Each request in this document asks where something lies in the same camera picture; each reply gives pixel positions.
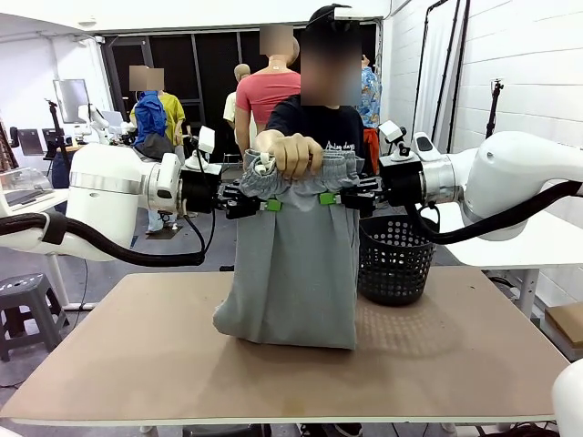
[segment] black t-shirt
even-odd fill
[[[303,107],[300,95],[291,96],[273,109],[265,129],[279,130],[286,137],[312,137],[323,149],[353,150],[357,157],[368,158],[363,121],[353,107]]]

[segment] perforated basket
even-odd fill
[[[425,219],[439,230],[438,224]],[[406,215],[360,222],[358,291],[381,305],[409,305],[423,294],[435,244],[419,236]]]

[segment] brown tabletop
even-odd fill
[[[356,352],[251,344],[211,323],[231,273],[128,275],[0,413],[19,422],[548,420],[567,361],[478,269],[406,308],[360,299]]]

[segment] pink t-shirt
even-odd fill
[[[255,123],[266,125],[271,111],[289,96],[300,94],[300,75],[289,73],[251,75],[237,86],[237,107],[253,111]]]

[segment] floor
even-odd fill
[[[195,219],[197,226],[203,235],[210,232],[210,216],[200,215]],[[134,250],[148,253],[170,254],[186,253],[199,250],[199,242],[194,232],[189,230],[188,224],[180,221],[183,228],[173,239],[147,239],[144,232],[148,226],[148,216],[145,210],[141,209],[137,218],[136,233],[138,238],[135,242]],[[235,260],[235,239],[236,223],[226,220],[221,212],[217,213],[217,223],[214,240],[207,253],[206,261],[195,268],[173,268],[161,269],[160,271],[217,271],[220,266],[232,265]],[[0,249],[0,278],[8,278],[20,274],[31,272],[46,272],[47,265],[45,257],[36,254],[13,251],[10,249]],[[434,256],[436,265],[455,265],[456,261],[443,249],[438,248]],[[59,257],[59,265],[65,281],[68,296],[72,302],[81,301],[86,284],[85,261],[82,259],[63,256]],[[122,261],[92,262],[87,261],[87,295],[85,302],[99,302],[125,275],[134,272],[151,272],[155,269],[141,268],[129,265]],[[70,314],[69,319],[75,323],[77,315]],[[27,325],[28,330],[34,330],[34,322]],[[46,350],[42,345],[22,348],[11,352],[11,361],[4,363],[0,361],[0,385],[14,384],[22,381],[46,358]],[[10,398],[13,390],[0,389],[0,407]],[[448,436],[440,425],[400,423],[395,425],[398,434],[394,432],[393,425],[389,423],[370,423],[364,426],[366,437],[438,437]],[[57,428],[47,426],[27,426],[18,425],[9,421],[0,421],[0,427],[19,432],[25,437],[129,437],[139,436],[136,427],[125,428]],[[160,427],[159,437],[180,436],[180,427]],[[473,437],[478,433],[473,427],[458,427],[459,437]],[[275,425],[274,436],[295,437],[299,436],[294,425]]]

